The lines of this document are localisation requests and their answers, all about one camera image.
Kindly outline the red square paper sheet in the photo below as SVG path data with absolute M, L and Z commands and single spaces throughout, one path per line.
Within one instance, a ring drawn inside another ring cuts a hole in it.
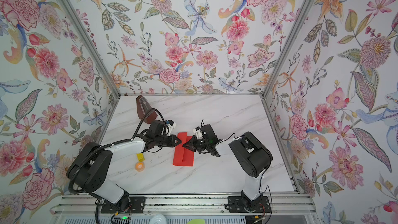
M 180 132 L 177 137 L 181 140 L 181 144 L 175 147 L 173 165 L 176 167 L 193 167 L 194 152 L 183 147 L 183 144 L 190 141 L 192 136 L 187 132 Z

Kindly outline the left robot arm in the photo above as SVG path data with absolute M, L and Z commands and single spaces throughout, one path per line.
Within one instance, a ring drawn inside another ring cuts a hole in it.
M 103 146 L 95 142 L 88 143 L 66 173 L 69 192 L 87 193 L 112 204 L 118 210 L 126 209 L 131 205 L 129 193 L 107 178 L 112 160 L 148 152 L 155 147 L 176 147 L 181 144 L 181 140 L 171 134 L 175 127 L 176 123 L 173 120 L 154 120 L 148 129 L 142 132 L 135 131 L 130 139 Z

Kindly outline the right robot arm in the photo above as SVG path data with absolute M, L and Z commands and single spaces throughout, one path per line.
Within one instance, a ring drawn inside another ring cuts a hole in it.
M 195 128 L 193 132 L 193 137 L 182 146 L 192 152 L 208 153 L 215 157 L 234 155 L 246 173 L 242 199 L 250 205 L 258 204 L 264 194 L 263 176 L 273 161 L 265 145 L 249 131 L 240 136 L 231 134 L 226 139 L 219 139 L 211 125 L 207 124 Z

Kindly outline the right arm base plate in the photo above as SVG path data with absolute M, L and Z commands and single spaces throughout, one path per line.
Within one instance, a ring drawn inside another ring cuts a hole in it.
M 271 213 L 272 204 L 267 196 L 259 196 L 255 200 L 249 200 L 244 196 L 230 196 L 224 208 L 229 213 Z

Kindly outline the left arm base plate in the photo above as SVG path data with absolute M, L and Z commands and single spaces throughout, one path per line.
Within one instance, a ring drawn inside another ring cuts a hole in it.
M 142 214 L 144 212 L 146 197 L 123 197 L 118 203 L 104 201 L 101 214 L 132 213 Z

